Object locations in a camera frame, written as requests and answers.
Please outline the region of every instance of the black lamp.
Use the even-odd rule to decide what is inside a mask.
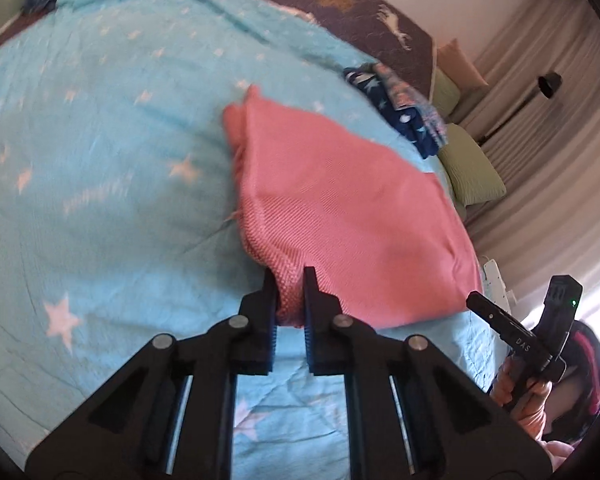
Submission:
[[[525,97],[525,100],[522,101],[515,110],[513,110],[511,115],[507,117],[505,121],[501,123],[495,130],[478,139],[478,146],[483,145],[485,142],[487,142],[487,140],[491,139],[491,137],[509,124],[511,120],[518,115],[540,92],[542,92],[542,95],[544,95],[547,99],[551,99],[561,85],[562,76],[560,76],[560,74],[556,72],[548,72],[544,75],[541,75],[538,78],[538,85],[535,86],[531,92],[529,92],[529,94]]]

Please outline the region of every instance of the metal screw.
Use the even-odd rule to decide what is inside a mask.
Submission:
[[[164,350],[173,344],[173,337],[169,334],[158,334],[152,340],[152,344],[154,345],[154,348],[157,348],[158,350]]]
[[[349,328],[353,325],[353,318],[347,314],[338,314],[333,318],[333,324],[338,328]]]
[[[409,338],[409,346],[414,350],[424,350],[429,346],[429,341],[421,335],[414,335]]]
[[[249,318],[238,314],[237,316],[231,316],[229,318],[229,326],[231,328],[244,328],[249,324]]]

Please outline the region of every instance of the beige curtain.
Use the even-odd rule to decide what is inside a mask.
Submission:
[[[552,274],[600,288],[600,22],[585,0],[532,0],[476,62],[492,89],[461,123],[496,127],[549,70],[564,79],[483,146],[507,195],[468,211],[478,256],[494,258],[519,319]]]

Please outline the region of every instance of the star-patterned bedsheet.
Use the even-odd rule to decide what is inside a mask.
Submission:
[[[0,48],[0,445],[20,466],[153,335],[202,333],[260,287],[221,126],[251,82],[442,177],[343,81],[368,61],[263,0],[59,0]],[[473,314],[386,332],[480,386],[499,364]],[[347,477],[343,383],[308,373],[302,331],[237,399],[234,478]]]

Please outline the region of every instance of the orange pillow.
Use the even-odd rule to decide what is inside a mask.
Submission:
[[[462,94],[489,86],[466,54],[460,50],[457,39],[438,49],[438,66],[456,84]]]

